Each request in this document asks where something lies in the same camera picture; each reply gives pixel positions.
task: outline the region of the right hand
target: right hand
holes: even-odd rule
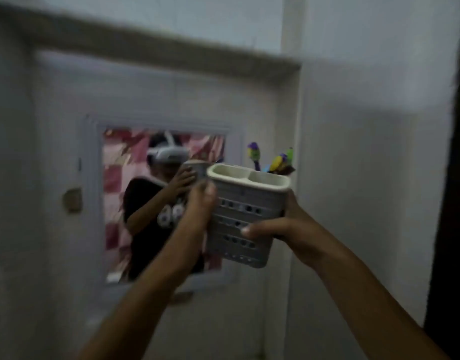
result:
[[[189,192],[196,178],[197,174],[192,167],[182,165],[165,188],[169,199],[174,200],[181,194]]]
[[[251,240],[278,236],[299,260],[313,269],[316,269],[319,260],[328,250],[340,244],[299,206],[292,190],[287,194],[285,217],[252,223],[241,232]]]

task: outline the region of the wall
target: wall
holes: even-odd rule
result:
[[[69,245],[84,227],[79,216],[63,212],[60,202],[68,188],[80,184],[79,119],[88,113],[155,112],[240,122],[244,141],[258,141],[262,161],[270,161],[275,149],[277,92],[232,80],[54,52],[40,52],[37,61],[34,91],[43,152],[44,207],[52,237],[52,266],[59,273],[55,282],[59,331],[71,353],[84,340],[88,320],[82,318],[82,280],[73,275],[77,259]],[[248,159],[244,162],[252,165]],[[189,304],[168,308],[150,354],[165,359],[239,359],[261,353],[265,278],[265,270],[241,266],[235,283],[197,292]]]
[[[2,0],[279,52],[283,0]]]
[[[420,324],[451,136],[460,0],[307,0],[299,200]],[[293,260],[288,359],[362,359]]]
[[[0,24],[0,359],[56,359],[29,51]]]

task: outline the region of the white vr headset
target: white vr headset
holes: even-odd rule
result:
[[[165,131],[167,143],[162,143],[162,146],[155,146],[146,151],[147,156],[152,156],[157,163],[184,163],[188,160],[189,150],[184,146],[176,145],[172,134]]]

